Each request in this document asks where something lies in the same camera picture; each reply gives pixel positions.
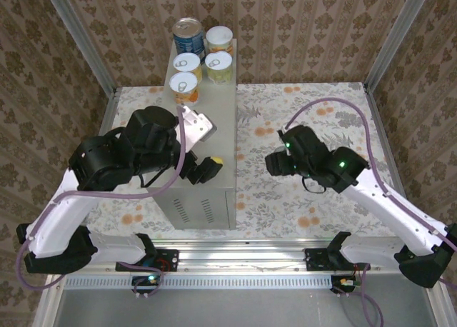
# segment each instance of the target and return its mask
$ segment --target can lid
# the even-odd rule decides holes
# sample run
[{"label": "can lid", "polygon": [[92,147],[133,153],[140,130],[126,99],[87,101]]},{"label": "can lid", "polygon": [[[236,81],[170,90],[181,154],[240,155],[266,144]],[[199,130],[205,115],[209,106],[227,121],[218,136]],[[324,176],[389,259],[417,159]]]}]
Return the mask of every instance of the can lid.
[{"label": "can lid", "polygon": [[206,32],[206,40],[214,45],[227,44],[232,38],[233,32],[225,26],[215,26]]},{"label": "can lid", "polygon": [[200,21],[194,18],[179,19],[173,26],[172,31],[176,36],[191,37],[202,31]]},{"label": "can lid", "polygon": [[170,88],[178,93],[188,93],[197,87],[197,76],[191,72],[178,72],[170,78]]},{"label": "can lid", "polygon": [[231,62],[232,58],[230,54],[225,51],[214,52],[205,58],[206,66],[213,70],[227,69],[231,65]]},{"label": "can lid", "polygon": [[200,57],[191,52],[179,54],[173,60],[173,67],[178,71],[193,71],[200,65]]}]

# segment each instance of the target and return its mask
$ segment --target tin can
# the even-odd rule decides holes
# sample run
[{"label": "tin can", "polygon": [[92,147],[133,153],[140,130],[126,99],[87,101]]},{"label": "tin can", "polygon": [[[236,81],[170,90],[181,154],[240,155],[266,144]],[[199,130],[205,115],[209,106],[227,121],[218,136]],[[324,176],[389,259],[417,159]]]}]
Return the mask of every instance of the tin can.
[{"label": "tin can", "polygon": [[226,84],[231,82],[232,77],[232,58],[224,51],[209,54],[205,58],[208,67],[208,77],[215,84]]},{"label": "tin can", "polygon": [[190,52],[179,54],[173,60],[173,67],[177,72],[193,73],[197,76],[199,83],[203,78],[203,74],[201,73],[200,58],[196,54],[192,54]]},{"label": "tin can", "polygon": [[225,51],[233,57],[233,32],[229,27],[215,26],[206,32],[209,53]]},{"label": "tin can", "polygon": [[191,72],[178,72],[170,78],[170,89],[177,104],[192,106],[199,99],[197,76]]},{"label": "tin can", "polygon": [[174,42],[178,54],[191,52],[200,57],[201,62],[205,58],[205,45],[203,42],[203,27],[197,19],[179,19],[172,28]]}]

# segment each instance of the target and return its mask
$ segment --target metal box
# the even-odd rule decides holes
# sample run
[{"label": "metal box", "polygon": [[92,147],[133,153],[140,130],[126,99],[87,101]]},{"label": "metal box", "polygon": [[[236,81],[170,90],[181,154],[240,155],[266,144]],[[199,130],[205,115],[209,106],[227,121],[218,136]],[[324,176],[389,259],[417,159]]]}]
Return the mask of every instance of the metal box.
[{"label": "metal box", "polygon": [[[200,163],[207,156],[224,160],[219,173],[205,184],[193,186],[189,180],[178,178],[165,193],[154,196],[157,204],[176,229],[235,229],[236,227],[236,40],[233,40],[233,77],[229,84],[215,85],[206,75],[199,84],[199,102],[190,108],[207,115],[217,126],[217,131],[205,142],[197,143],[192,151]],[[176,113],[176,104],[169,87],[175,74],[173,60],[176,47],[173,43],[166,73],[164,97],[161,106]],[[166,171],[149,188],[160,188],[172,175]],[[154,174],[145,176],[146,182]]]}]

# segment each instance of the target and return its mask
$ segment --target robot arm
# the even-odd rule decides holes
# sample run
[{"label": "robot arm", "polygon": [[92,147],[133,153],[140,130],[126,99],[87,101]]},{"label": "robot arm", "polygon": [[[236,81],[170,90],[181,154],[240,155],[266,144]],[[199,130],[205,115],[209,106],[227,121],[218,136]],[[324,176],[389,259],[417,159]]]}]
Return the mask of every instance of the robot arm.
[{"label": "robot arm", "polygon": [[285,147],[266,157],[271,175],[297,174],[304,181],[311,178],[325,188],[332,188],[367,208],[403,241],[398,242],[397,238],[379,241],[340,232],[327,250],[335,269],[347,269],[347,265],[353,268],[357,263],[399,268],[414,283],[433,287],[453,254],[437,233],[457,244],[454,224],[446,226],[435,220],[387,186],[389,195],[412,211],[418,220],[434,228],[434,233],[430,232],[387,197],[365,159],[346,147],[329,151],[309,127],[296,124],[278,133]]},{"label": "robot arm", "polygon": [[[214,177],[222,165],[209,159],[204,168],[203,163],[197,166],[190,150],[198,141],[206,140],[216,127],[203,114],[187,107],[182,115],[186,158],[180,175],[192,183],[204,183]],[[71,156],[69,168],[48,206],[55,206],[56,198],[63,193],[97,191],[98,195],[67,196],[48,213],[32,239],[31,232],[41,216],[31,224],[19,225],[20,242],[29,240],[29,253],[25,258],[27,271],[67,274],[89,263],[135,264],[154,259],[156,249],[145,234],[105,236],[80,225],[102,199],[100,191],[113,191],[133,176],[176,167],[181,148],[178,130],[173,114],[150,106],[135,111],[125,128],[83,141]]]}]

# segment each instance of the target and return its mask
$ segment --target pull tab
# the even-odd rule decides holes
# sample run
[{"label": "pull tab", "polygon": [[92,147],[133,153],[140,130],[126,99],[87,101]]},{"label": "pull tab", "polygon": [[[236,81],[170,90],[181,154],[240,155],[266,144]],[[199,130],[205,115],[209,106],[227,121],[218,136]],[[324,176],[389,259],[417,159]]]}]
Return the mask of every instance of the pull tab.
[{"label": "pull tab", "polygon": [[213,59],[212,61],[209,62],[208,66],[211,68],[215,65],[219,65],[221,62],[218,59]]},{"label": "pull tab", "polygon": [[186,90],[187,83],[186,82],[179,82],[178,83],[178,91],[182,93],[184,90]]},{"label": "pull tab", "polygon": [[180,67],[186,66],[186,65],[187,65],[187,61],[186,61],[186,60],[184,60],[184,61],[179,61],[179,62],[177,62],[177,63],[174,64],[174,66],[177,67],[177,68],[180,68]]}]

